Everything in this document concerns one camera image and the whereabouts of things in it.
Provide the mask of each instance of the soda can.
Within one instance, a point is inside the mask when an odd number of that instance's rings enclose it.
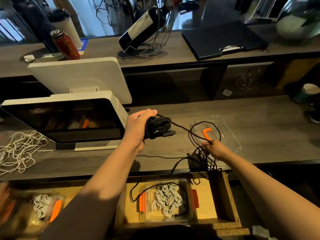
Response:
[[[52,41],[56,44],[62,54],[69,60],[79,60],[80,54],[70,39],[70,37],[62,30],[56,29],[50,32]]]

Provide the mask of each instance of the wooden desk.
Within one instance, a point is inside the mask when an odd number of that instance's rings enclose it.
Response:
[[[149,58],[122,59],[119,37],[90,39],[82,59],[117,57],[124,73],[175,70],[186,68],[207,68],[217,65],[246,64],[254,62],[283,61],[320,57],[320,36],[297,45],[288,45],[278,36],[274,24],[251,25],[255,33],[268,41],[266,50],[253,50],[228,54],[214,59],[197,61],[181,36],[181,31],[172,32],[161,55]],[[28,64],[19,60],[27,52],[44,53],[43,44],[15,45],[0,47],[0,77],[30,75]]]
[[[142,109],[146,107],[133,107],[130,113]],[[185,127],[189,127],[193,121],[207,119],[212,114],[220,115],[242,146],[239,155],[255,164],[320,159],[319,125],[307,122],[303,117],[304,109],[287,96],[165,104],[151,109],[157,109],[160,114]],[[0,144],[6,145],[9,136],[26,129],[25,125],[17,121],[4,121],[0,125]],[[176,127],[174,129],[177,132],[174,136],[146,141],[129,176],[167,174],[181,157],[193,152],[194,147],[187,132]],[[88,178],[111,152],[112,150],[39,152],[34,155],[36,164],[33,167],[21,174],[17,171],[5,174],[0,177],[0,181],[58,180],[79,176]],[[227,169],[222,162],[218,165]],[[181,169],[178,172],[188,172],[188,162],[182,161],[177,169]]]

